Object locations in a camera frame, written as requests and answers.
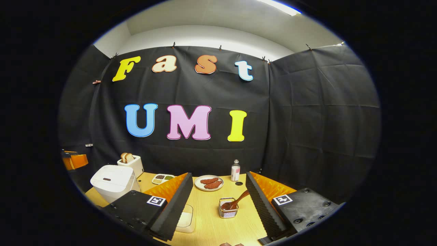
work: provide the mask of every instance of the ceiling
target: ceiling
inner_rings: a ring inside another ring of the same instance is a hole
[[[126,21],[131,35],[179,25],[211,25],[255,34],[293,52],[342,40],[309,17],[290,16],[257,0],[169,0]]]

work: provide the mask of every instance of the bread slice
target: bread slice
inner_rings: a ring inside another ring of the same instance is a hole
[[[121,155],[121,161],[123,162],[123,163],[127,163],[126,162],[126,155],[127,155],[128,153],[123,153],[122,155]]]
[[[126,163],[129,163],[129,162],[131,162],[131,161],[134,160],[134,157],[132,156],[131,153],[128,153],[128,154],[125,156],[125,158],[126,158]]]

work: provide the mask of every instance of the pink letter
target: pink letter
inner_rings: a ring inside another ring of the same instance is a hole
[[[197,106],[194,110],[191,118],[188,118],[187,113],[181,105],[170,105],[167,107],[167,111],[170,112],[170,133],[167,134],[167,138],[170,140],[180,139],[178,133],[178,127],[187,139],[194,127],[193,139],[195,140],[208,140],[211,135],[208,133],[208,114],[211,112],[210,106]]]

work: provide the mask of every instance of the black fabric curtain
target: black fabric curtain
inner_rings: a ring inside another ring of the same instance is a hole
[[[177,58],[177,69],[152,72],[155,60],[165,55]],[[201,55],[217,57],[214,73],[196,73]],[[141,60],[125,73],[126,78],[113,82],[120,61],[135,56]],[[234,63],[242,60],[252,66],[252,81],[239,77]],[[233,160],[238,159],[242,173],[262,168],[264,176],[295,189],[310,187],[341,202],[365,178],[376,154],[378,96],[366,68],[346,46],[299,52],[270,65],[214,48],[144,49],[113,58],[102,83],[93,85],[108,61],[90,47],[73,69],[60,105],[61,145],[92,143],[93,172],[116,165],[123,152],[141,156],[146,172],[174,175],[229,175]],[[144,128],[142,107],[147,103],[158,105],[154,131],[135,137],[126,129],[124,107],[139,105],[137,126]],[[211,139],[167,139],[169,105],[183,106],[188,117],[197,106],[210,106]],[[247,113],[242,142],[227,140],[231,110]]]

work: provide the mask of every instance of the bottle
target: bottle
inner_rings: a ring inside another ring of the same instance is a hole
[[[234,160],[234,164],[231,167],[231,181],[236,182],[240,178],[240,165],[238,160]]]

